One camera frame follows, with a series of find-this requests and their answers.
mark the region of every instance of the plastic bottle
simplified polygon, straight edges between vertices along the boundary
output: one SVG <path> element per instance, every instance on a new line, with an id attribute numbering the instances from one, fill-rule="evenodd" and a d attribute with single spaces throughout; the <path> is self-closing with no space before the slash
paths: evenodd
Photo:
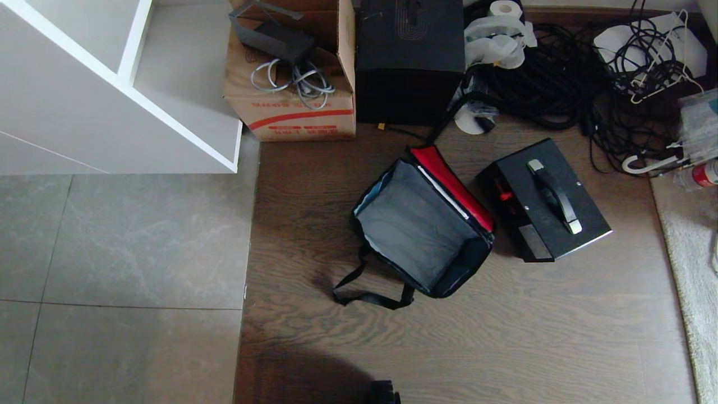
<path id="1" fill-rule="evenodd" d="M 673 180 L 684 190 L 692 191 L 718 185 L 718 159 L 699 164 L 676 174 Z"/>

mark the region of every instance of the white cabinet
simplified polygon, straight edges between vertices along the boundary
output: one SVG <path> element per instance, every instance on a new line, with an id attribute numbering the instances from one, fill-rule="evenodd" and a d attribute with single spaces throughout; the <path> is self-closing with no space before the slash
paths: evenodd
<path id="1" fill-rule="evenodd" d="M 231 8 L 191 3 L 0 0 L 0 174 L 235 173 Z"/>

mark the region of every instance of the gray cable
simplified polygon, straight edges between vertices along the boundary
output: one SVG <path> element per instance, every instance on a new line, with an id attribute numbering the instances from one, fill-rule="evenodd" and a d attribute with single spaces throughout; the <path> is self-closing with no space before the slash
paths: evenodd
<path id="1" fill-rule="evenodd" d="M 325 105 L 327 105 L 327 99 L 329 98 L 329 94 L 336 91 L 336 88 L 329 84 L 327 82 L 326 77 L 324 77 L 324 74 L 322 74 L 319 69 L 317 69 L 317 66 L 314 65 L 314 63 L 310 61 L 304 62 L 304 66 L 306 68 L 309 68 L 309 70 L 305 73 L 302 73 L 302 69 L 295 65 L 292 67 L 292 79 L 282 85 L 278 85 L 274 82 L 274 80 L 271 77 L 271 69 L 274 67 L 275 64 L 281 62 L 280 59 L 274 59 L 271 62 L 262 63 L 261 65 L 257 66 L 256 69 L 252 70 L 252 74 L 250 75 L 249 79 L 252 82 L 252 86 L 256 88 L 257 90 L 263 91 L 265 93 L 278 93 L 280 91 L 286 90 L 289 86 L 294 85 L 297 88 L 297 95 L 299 96 L 299 99 L 302 101 L 302 103 L 309 109 L 322 109 Z M 269 84 L 271 87 L 260 87 L 257 83 L 254 81 L 254 75 L 262 70 L 267 69 L 267 79 L 269 80 Z M 316 83 L 310 83 L 309 79 L 314 78 L 315 80 L 318 80 Z M 318 107 L 314 107 L 307 102 L 307 99 L 316 99 L 320 96 L 324 96 L 324 100 L 322 101 L 322 105 Z"/>

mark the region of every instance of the black case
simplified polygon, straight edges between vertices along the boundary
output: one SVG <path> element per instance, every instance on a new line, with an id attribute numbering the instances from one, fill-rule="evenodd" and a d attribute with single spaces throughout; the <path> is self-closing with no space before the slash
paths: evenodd
<path id="1" fill-rule="evenodd" d="M 465 71 L 461 0 L 362 0 L 360 122 L 437 125 Z"/>
<path id="2" fill-rule="evenodd" d="M 532 160 L 538 160 L 543 170 L 532 173 Z M 611 232 L 551 139 L 497 160 L 477 178 L 526 262 L 555 261 Z M 580 232 L 570 230 L 561 200 L 573 210 Z"/>

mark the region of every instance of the black router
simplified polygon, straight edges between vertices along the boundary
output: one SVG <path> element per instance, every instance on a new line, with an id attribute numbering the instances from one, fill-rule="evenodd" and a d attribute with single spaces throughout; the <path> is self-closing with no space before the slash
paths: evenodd
<path id="1" fill-rule="evenodd" d="M 237 18 L 252 6 L 262 9 L 272 21 L 264 22 L 256 29 L 242 26 L 237 21 Z M 229 14 L 237 38 L 244 45 L 254 47 L 291 65 L 300 64 L 309 57 L 309 54 L 314 49 L 316 39 L 311 35 L 283 27 L 272 18 L 268 13 L 269 11 L 285 14 L 293 19 L 302 18 L 301 13 L 262 3 L 259 0 L 249 0 Z"/>

